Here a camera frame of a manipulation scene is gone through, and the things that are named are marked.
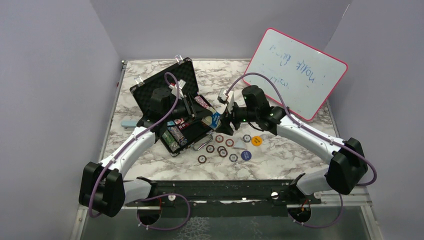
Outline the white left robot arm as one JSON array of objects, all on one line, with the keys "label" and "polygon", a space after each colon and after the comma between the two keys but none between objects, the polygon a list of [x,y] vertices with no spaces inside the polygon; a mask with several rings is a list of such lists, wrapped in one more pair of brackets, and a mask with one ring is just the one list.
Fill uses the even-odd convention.
[{"label": "white left robot arm", "polygon": [[154,89],[142,103],[143,116],[129,138],[111,155],[83,169],[78,202],[92,218],[114,217],[124,204],[135,200],[147,206],[155,203],[157,191],[147,180],[124,182],[131,166],[169,132],[169,122],[204,126],[202,121],[216,112],[201,95],[168,87]]}]

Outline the clear triangular all-in button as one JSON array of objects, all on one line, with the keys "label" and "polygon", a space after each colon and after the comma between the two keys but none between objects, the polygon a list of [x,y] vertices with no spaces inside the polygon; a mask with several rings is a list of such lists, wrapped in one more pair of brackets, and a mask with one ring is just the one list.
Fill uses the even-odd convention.
[{"label": "clear triangular all-in button", "polygon": [[239,140],[237,140],[234,143],[234,145],[233,145],[232,148],[233,149],[238,149],[238,150],[246,150],[247,149],[247,145],[246,145],[246,143],[242,139],[239,139]]}]

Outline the red playing card deck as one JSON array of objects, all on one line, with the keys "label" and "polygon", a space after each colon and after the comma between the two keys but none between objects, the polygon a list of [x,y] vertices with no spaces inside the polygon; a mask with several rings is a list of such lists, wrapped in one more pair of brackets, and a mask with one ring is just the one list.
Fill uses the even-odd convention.
[{"label": "red playing card deck", "polygon": [[184,121],[183,118],[180,118],[180,119],[175,119],[174,123],[175,123],[176,126],[180,126],[180,125],[184,124],[185,121]]}]

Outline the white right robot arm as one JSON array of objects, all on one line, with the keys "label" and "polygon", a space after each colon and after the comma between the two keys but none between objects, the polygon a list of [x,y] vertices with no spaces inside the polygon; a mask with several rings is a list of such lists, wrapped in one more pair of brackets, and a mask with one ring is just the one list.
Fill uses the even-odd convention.
[{"label": "white right robot arm", "polygon": [[242,123],[256,123],[265,132],[291,140],[311,151],[327,165],[313,173],[302,173],[290,184],[289,199],[300,204],[316,192],[334,190],[348,195],[368,171],[360,142],[325,135],[305,124],[281,106],[271,106],[264,91],[256,85],[242,90],[245,106],[234,101],[234,92],[221,89],[218,101],[225,105],[216,132],[232,136]]}]

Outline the blue playing card deck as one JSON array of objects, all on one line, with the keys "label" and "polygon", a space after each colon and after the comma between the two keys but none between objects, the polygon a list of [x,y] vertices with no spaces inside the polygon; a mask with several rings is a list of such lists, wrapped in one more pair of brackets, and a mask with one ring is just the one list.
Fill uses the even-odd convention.
[{"label": "blue playing card deck", "polygon": [[215,112],[210,116],[206,116],[202,119],[202,122],[213,130],[216,130],[221,125],[221,114]]}]

